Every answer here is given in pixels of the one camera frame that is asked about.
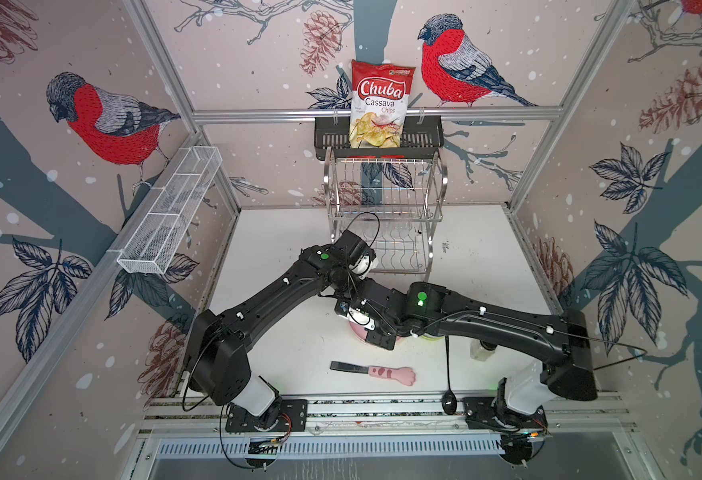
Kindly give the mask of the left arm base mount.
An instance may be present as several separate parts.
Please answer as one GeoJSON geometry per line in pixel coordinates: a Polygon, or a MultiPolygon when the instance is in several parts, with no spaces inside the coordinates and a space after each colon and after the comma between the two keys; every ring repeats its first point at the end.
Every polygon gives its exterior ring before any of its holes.
{"type": "Polygon", "coordinates": [[[303,432],[308,417],[306,399],[279,398],[262,415],[254,416],[246,409],[231,405],[223,414],[227,433],[289,433],[303,432]]]}

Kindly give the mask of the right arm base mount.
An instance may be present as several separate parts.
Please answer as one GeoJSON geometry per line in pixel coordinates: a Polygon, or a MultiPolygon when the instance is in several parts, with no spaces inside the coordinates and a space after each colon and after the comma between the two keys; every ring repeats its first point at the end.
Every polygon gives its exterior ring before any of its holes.
{"type": "Polygon", "coordinates": [[[506,408],[491,397],[465,397],[461,403],[468,428],[499,434],[500,457],[513,466],[527,466],[550,436],[543,406],[527,415],[506,408]]]}

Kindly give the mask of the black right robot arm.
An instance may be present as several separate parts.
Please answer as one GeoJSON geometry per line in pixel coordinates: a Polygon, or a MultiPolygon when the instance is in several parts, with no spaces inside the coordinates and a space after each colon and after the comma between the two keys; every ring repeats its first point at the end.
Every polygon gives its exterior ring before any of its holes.
{"type": "Polygon", "coordinates": [[[532,357],[525,370],[499,383],[500,411],[531,416],[557,397],[581,402],[598,398],[586,320],[579,311],[535,314],[427,282],[415,282],[402,293],[366,279],[337,301],[336,313],[370,327],[367,341],[388,350],[399,337],[457,336],[532,357]]]}

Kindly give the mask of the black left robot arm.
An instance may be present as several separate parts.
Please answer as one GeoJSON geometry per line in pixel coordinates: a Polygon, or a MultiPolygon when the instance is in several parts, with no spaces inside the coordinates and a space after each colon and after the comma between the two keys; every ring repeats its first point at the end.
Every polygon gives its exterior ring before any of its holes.
{"type": "Polygon", "coordinates": [[[328,288],[349,295],[371,270],[376,253],[345,231],[326,245],[303,249],[298,259],[253,297],[219,314],[200,313],[186,339],[187,387],[218,406],[233,404],[253,416],[273,411],[280,394],[252,373],[248,353],[278,321],[328,288]]]}

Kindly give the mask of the lime green bowl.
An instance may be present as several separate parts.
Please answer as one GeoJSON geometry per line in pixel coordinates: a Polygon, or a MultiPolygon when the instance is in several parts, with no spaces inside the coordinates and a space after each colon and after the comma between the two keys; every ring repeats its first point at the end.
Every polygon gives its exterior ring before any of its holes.
{"type": "Polygon", "coordinates": [[[444,338],[443,336],[431,335],[428,333],[417,333],[414,331],[410,332],[410,336],[413,338],[419,338],[419,339],[423,339],[423,340],[431,341],[431,342],[441,341],[444,338]]]}

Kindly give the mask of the pink plate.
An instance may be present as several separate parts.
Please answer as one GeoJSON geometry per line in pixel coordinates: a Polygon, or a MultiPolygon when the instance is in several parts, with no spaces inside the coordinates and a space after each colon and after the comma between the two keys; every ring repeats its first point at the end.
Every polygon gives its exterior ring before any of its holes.
{"type": "Polygon", "coordinates": [[[399,338],[394,335],[386,335],[385,333],[368,330],[358,323],[351,322],[350,327],[355,335],[363,342],[385,350],[393,350],[399,340],[399,338]]]}

